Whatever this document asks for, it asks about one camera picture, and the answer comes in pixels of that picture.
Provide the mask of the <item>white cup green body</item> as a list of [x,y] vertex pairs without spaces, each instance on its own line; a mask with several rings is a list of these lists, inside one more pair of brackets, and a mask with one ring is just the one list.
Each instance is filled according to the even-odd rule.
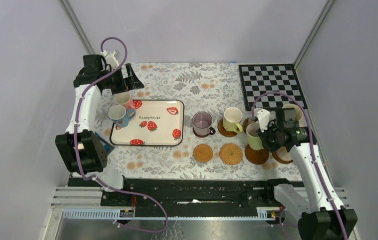
[[254,151],[259,151],[263,149],[262,140],[257,134],[258,130],[259,130],[259,123],[257,122],[253,122],[249,124],[246,128],[246,136],[247,136],[248,145]]

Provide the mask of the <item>brown ridged wooden coaster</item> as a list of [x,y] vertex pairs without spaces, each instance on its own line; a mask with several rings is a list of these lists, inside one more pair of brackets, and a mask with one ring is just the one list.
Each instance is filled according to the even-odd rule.
[[269,159],[269,151],[267,149],[253,150],[247,145],[244,150],[247,160],[254,165],[262,165]]

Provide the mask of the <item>white cup pink front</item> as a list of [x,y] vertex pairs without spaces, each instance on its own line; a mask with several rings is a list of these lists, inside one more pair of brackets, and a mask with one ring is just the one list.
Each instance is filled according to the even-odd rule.
[[261,108],[255,108],[254,110],[251,111],[251,115],[249,117],[248,122],[249,123],[254,123],[258,121],[257,113],[262,110]]

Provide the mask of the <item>large cream cup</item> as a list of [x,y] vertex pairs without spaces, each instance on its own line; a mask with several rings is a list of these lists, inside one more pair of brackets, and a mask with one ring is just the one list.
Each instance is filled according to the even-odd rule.
[[283,109],[285,109],[285,108],[294,109],[295,114],[296,114],[296,120],[299,121],[299,122],[303,122],[305,120],[304,113],[302,112],[301,108],[299,106],[297,106],[296,104],[289,103],[289,104],[284,105],[282,108]]

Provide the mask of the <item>woven rattan coaster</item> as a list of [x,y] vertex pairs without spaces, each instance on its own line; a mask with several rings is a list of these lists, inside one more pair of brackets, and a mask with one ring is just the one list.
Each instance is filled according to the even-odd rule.
[[234,143],[224,144],[219,151],[220,159],[226,165],[237,165],[243,159],[243,152],[240,146]]

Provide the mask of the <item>white cup yellow handle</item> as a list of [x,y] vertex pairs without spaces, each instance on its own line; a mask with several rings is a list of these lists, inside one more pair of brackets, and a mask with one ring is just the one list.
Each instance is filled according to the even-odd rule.
[[229,107],[223,114],[223,127],[227,132],[239,134],[243,131],[241,125],[243,114],[240,109],[236,107]]

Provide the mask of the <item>cream tray with black rim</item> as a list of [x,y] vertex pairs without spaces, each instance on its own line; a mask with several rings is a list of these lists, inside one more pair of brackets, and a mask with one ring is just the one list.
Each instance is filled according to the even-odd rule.
[[113,125],[110,142],[116,146],[173,147],[182,141],[184,104],[180,100],[133,100],[135,117],[128,126]]

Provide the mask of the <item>black white chessboard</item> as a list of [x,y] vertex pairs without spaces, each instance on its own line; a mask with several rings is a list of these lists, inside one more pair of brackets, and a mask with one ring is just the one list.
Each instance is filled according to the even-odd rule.
[[308,109],[292,64],[240,64],[239,75],[244,105],[250,111],[255,99],[265,92],[282,92]]

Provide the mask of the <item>light bamboo coaster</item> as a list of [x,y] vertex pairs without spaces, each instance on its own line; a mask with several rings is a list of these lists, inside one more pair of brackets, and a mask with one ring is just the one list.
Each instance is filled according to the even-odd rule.
[[194,158],[200,163],[207,163],[213,158],[213,149],[207,144],[199,144],[193,150]]

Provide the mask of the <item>purple cup dark handle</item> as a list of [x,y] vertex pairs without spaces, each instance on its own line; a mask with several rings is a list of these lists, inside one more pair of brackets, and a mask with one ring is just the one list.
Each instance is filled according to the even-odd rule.
[[205,111],[197,112],[193,116],[192,127],[199,135],[216,134],[216,130],[212,126],[212,116]]

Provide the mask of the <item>lilac cup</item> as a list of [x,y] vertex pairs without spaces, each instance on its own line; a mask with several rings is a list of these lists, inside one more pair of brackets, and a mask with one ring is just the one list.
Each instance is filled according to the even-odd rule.
[[277,160],[281,161],[281,162],[292,162],[292,157],[290,155],[290,153],[286,150],[286,148],[283,146],[281,148],[279,148],[276,152],[275,152],[276,156],[277,156]]

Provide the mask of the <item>dark walnut coaster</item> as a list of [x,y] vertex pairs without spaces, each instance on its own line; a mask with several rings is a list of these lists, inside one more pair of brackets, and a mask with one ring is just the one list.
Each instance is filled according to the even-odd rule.
[[195,134],[195,136],[198,137],[198,138],[205,138],[205,137],[208,137],[208,136],[210,135],[209,133],[208,133],[208,134],[205,134],[205,135],[199,135],[199,134],[195,131],[194,128],[192,128],[192,131],[193,131],[193,133]]

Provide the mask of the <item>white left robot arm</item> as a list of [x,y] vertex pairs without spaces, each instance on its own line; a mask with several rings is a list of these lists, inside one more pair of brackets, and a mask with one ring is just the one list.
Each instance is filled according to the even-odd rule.
[[77,173],[85,180],[97,182],[105,191],[113,192],[117,204],[127,205],[132,193],[124,186],[124,177],[108,166],[107,152],[95,135],[95,118],[103,90],[112,94],[127,93],[144,88],[130,63],[124,64],[127,77],[123,77],[117,53],[102,51],[83,57],[83,68],[73,86],[75,104],[68,127],[55,138],[55,145],[70,173]]

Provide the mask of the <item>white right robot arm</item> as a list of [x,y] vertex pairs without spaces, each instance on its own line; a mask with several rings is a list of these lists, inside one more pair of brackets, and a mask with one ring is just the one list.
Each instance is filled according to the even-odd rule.
[[277,179],[264,191],[264,201],[270,206],[282,204],[297,220],[303,240],[347,240],[357,223],[357,215],[346,208],[332,186],[311,127],[300,126],[293,108],[278,109],[274,120],[270,116],[265,109],[257,110],[256,133],[270,152],[280,148],[288,151],[301,174],[307,198],[289,181]]

